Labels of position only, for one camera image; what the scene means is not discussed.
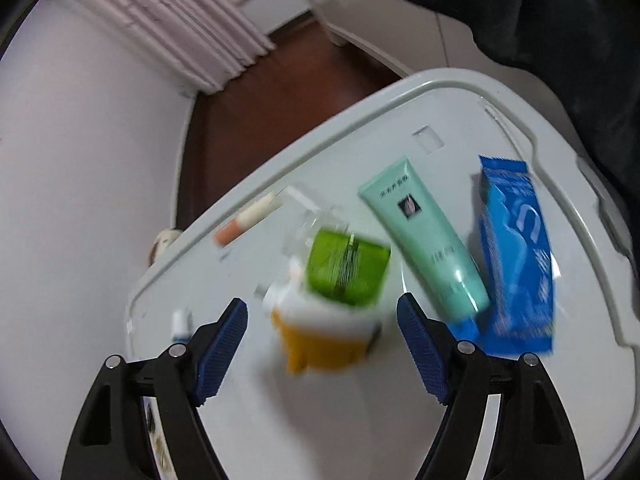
white lid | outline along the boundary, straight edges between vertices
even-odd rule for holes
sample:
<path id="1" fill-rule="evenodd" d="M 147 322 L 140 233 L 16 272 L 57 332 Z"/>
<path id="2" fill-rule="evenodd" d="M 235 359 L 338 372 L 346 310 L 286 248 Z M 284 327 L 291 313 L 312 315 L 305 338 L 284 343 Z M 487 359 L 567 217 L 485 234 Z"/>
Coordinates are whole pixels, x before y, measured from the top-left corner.
<path id="1" fill-rule="evenodd" d="M 134 292 L 130 349 L 136 358 L 166 348 L 159 328 L 187 293 L 197 324 L 216 321 L 233 297 L 247 301 L 246 335 L 218 396 L 199 411 L 229 478 L 413 479 L 444 409 L 425 392 L 394 320 L 396 300 L 406 290 L 435 316 L 395 246 L 383 291 L 388 323 L 376 350 L 340 374 L 292 378 L 253 293 L 287 265 L 282 239 L 302 208 L 285 204 L 223 257 L 210 232 L 255 196 L 302 182 L 340 206 L 354 232 L 388 239 L 356 189 L 408 155 L 478 256 L 478 154 L 522 158 L 532 171 L 561 273 L 555 351 L 542 360 L 571 421 L 587 478 L 600 480 L 611 471 L 639 426 L 640 323 L 631 265 L 616 251 L 600 218 L 600 197 L 562 137 L 504 85 L 445 69 L 378 92 L 272 158 L 185 231 L 174 258 L 153 266 Z M 496 400 L 487 407 L 470 480 L 484 473 Z"/>

black cloth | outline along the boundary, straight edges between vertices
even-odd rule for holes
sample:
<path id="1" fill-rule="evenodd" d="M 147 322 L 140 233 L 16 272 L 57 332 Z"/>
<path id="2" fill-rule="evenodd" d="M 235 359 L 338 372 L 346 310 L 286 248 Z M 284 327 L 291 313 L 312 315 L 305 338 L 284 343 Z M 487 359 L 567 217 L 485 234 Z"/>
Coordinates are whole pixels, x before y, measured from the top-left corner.
<path id="1" fill-rule="evenodd" d="M 640 11 L 636 0 L 408 0 L 466 23 L 494 61 L 542 79 L 628 206 L 640 262 Z"/>

pink curtain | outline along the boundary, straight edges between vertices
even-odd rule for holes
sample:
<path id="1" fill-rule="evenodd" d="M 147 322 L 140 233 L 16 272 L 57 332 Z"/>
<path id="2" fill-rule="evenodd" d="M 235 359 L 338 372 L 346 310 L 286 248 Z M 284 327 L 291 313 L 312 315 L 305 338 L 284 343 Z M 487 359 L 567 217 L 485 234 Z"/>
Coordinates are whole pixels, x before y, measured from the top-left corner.
<path id="1" fill-rule="evenodd" d="M 228 0 L 81 0 L 206 93 L 274 49 Z"/>

blue package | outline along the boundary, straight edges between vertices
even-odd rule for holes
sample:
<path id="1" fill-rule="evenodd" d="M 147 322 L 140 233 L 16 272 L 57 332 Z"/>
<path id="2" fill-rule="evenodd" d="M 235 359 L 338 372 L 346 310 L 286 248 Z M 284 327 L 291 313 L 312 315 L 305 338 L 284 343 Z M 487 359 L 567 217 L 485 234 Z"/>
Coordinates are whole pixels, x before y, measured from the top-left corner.
<path id="1" fill-rule="evenodd" d="M 479 219 L 492 306 L 484 319 L 450 326 L 487 354 L 551 352 L 554 290 L 551 249 L 526 162 L 480 157 Z"/>

brown floor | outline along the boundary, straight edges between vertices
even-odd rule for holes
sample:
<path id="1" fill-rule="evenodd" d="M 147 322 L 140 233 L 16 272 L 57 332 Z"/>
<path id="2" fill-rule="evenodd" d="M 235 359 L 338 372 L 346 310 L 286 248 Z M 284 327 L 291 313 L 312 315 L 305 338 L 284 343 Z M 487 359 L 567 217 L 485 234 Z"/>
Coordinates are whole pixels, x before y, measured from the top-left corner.
<path id="1" fill-rule="evenodd" d="M 180 229 L 294 140 L 398 79 L 353 45 L 333 45 L 313 20 L 272 40 L 277 49 L 224 91 L 198 96 L 180 175 Z"/>

